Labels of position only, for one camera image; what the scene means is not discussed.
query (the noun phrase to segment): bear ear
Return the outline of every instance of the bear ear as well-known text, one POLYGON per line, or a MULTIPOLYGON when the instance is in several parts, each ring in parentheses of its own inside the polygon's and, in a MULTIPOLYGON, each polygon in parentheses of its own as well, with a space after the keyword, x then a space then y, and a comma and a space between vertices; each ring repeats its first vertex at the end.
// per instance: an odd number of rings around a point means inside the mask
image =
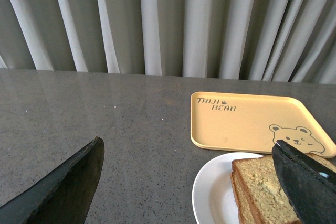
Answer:
POLYGON ((299 127, 296 127, 296 129, 311 135, 311 131, 309 129, 305 128, 305 127, 299 126, 299 127))
POLYGON ((277 130, 282 129, 282 128, 279 125, 272 124, 272 125, 269 126, 269 129, 273 132, 276 132, 277 130))

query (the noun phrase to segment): tray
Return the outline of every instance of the tray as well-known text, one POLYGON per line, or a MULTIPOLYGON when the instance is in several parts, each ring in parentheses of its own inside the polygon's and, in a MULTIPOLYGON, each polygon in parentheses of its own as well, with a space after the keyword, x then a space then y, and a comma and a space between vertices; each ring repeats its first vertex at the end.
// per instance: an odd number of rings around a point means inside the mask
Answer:
POLYGON ((305 153, 336 156, 336 145, 298 100, 290 97, 196 92, 191 139, 201 148, 270 154, 278 139, 305 153))

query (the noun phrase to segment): bread crust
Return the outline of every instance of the bread crust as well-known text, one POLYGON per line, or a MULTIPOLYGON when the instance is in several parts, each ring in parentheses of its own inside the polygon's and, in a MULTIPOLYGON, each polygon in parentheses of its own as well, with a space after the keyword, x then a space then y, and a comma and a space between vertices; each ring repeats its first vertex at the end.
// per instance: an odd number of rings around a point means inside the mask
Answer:
POLYGON ((235 197, 236 205, 238 208, 238 219, 240 224, 254 224, 253 216, 250 211, 250 207, 245 198, 245 195, 238 184, 238 180, 235 174, 230 174, 233 194, 235 197))

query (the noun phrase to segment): gray countertop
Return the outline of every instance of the gray countertop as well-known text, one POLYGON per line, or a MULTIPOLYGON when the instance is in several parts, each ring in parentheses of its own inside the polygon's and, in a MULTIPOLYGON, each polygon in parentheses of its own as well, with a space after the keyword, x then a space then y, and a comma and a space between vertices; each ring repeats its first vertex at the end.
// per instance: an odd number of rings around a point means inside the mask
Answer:
POLYGON ((336 140, 332 85, 0 69, 0 205, 99 136, 105 159, 87 223, 196 223, 194 179, 226 153, 191 141, 197 91, 296 98, 336 140))

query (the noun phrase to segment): sandwich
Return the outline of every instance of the sandwich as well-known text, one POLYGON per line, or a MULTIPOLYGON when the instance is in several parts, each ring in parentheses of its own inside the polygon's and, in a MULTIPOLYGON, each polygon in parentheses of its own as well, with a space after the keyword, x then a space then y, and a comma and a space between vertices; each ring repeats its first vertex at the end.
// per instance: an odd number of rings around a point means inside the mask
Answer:
MULTIPOLYGON (((336 172, 336 166, 324 158, 307 155, 336 172)), ((301 223, 280 185, 271 155, 234 160, 232 169, 231 182, 241 224, 301 223)))

